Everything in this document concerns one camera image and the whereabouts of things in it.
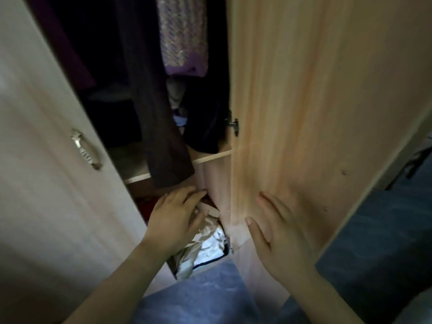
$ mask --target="right hand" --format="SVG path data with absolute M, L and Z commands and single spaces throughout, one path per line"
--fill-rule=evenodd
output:
M 207 211 L 191 216 L 197 203 L 207 194 L 200 191 L 191 195 L 195 190 L 194 186 L 182 187 L 162 196 L 154 206 L 141 243 L 150 245 L 165 258 L 186 247 L 208 215 Z
M 245 218 L 256 253 L 270 275 L 294 294 L 319 276 L 311 249 L 291 210 L 282 201 L 265 192 L 260 192 L 256 199 L 271 230 L 271 239 L 267 241 L 256 221 Z

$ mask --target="blue floor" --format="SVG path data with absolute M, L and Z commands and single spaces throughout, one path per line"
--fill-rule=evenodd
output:
M 411 179 L 364 201 L 317 264 L 366 323 L 391 323 L 432 286 L 432 157 Z M 132 321 L 262 323 L 231 261 L 143 299 Z M 293 299 L 277 323 L 309 323 Z

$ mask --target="wooden cabinet door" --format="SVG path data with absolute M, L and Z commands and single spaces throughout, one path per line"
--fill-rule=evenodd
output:
M 288 294 L 244 224 L 262 222 L 255 195 L 289 204 L 319 256 L 431 111 L 431 13 L 432 0 L 228 0 L 229 230 L 261 305 Z
M 99 152 L 100 171 L 73 128 Z M 145 231 L 23 0 L 0 0 L 0 221 L 1 322 L 61 320 Z M 149 292 L 174 282 L 164 265 Z

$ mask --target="door hinge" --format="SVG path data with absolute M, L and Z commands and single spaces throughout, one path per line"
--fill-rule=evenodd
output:
M 228 127 L 232 127 L 234 129 L 234 135 L 238 136 L 239 135 L 239 120 L 236 118 L 234 119 L 234 121 L 232 120 L 232 113 L 231 110 L 228 110 L 228 118 L 225 119 L 226 120 L 226 125 Z

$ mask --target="metal door handle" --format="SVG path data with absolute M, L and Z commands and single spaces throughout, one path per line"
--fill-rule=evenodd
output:
M 84 139 L 83 134 L 79 130 L 73 128 L 70 138 L 75 142 L 78 151 L 80 152 L 81 156 L 83 156 L 85 161 L 89 163 L 95 170 L 100 170 L 102 168 L 102 164 L 100 163 L 96 152 L 94 152 L 90 144 Z

